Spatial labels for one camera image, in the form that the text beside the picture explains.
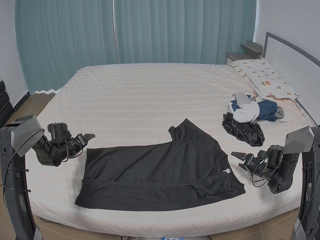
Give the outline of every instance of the tiled floor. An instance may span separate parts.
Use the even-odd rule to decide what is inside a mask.
[[[13,121],[16,118],[27,114],[38,116],[53,97],[54,93],[36,93],[32,95],[21,106],[17,113],[11,116],[9,121]],[[253,226],[231,232],[210,235],[210,238],[212,240],[277,240],[279,238],[289,240],[298,212],[299,209],[295,209]],[[34,220],[40,226],[44,240],[120,240],[119,235],[95,233],[69,226],[46,223],[41,221],[37,216],[34,216]],[[9,214],[4,205],[2,194],[0,194],[0,239],[13,240],[14,238],[15,234]]]

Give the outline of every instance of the wall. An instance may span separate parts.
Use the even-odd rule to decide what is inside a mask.
[[[279,36],[320,60],[320,0],[257,0],[254,41],[266,32]]]
[[[15,0],[0,0],[0,79],[12,106],[28,92],[17,50],[14,9]]]

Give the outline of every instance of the light strip along curtain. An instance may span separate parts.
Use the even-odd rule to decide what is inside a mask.
[[[256,0],[114,0],[118,62],[225,64],[255,17]]]
[[[58,90],[82,67],[117,63],[112,0],[16,0],[15,25],[30,93]]]

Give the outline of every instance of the patterned pillowcase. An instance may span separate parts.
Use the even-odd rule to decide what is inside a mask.
[[[298,93],[264,58],[235,60],[233,66],[260,96],[296,99]]]

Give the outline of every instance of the bed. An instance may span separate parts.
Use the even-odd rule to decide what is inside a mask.
[[[246,193],[185,210],[86,209],[74,204],[81,189],[86,150],[80,157],[57,168],[42,166],[30,150],[26,154],[26,168],[29,169],[27,184],[31,189],[33,214],[101,233],[195,237],[254,225],[299,207],[301,157],[291,188],[274,195],[267,185],[255,188],[248,173],[238,166],[240,161],[230,153],[256,155],[260,149],[267,150],[272,144],[283,145],[286,134],[307,125],[313,126],[310,115],[313,110],[309,114],[302,110],[302,106],[308,106],[304,100],[300,102],[300,108],[295,100],[277,100],[289,119],[288,126],[280,122],[259,122],[266,140],[262,147],[251,147],[222,127],[222,114],[226,113],[234,92],[255,94],[250,84],[230,65],[120,64],[78,70],[38,116],[44,128],[49,123],[62,121],[74,136],[94,133],[96,138],[90,140],[87,148],[150,145],[170,142],[169,127],[178,126],[188,118],[219,142],[229,155],[234,174],[244,183]]]

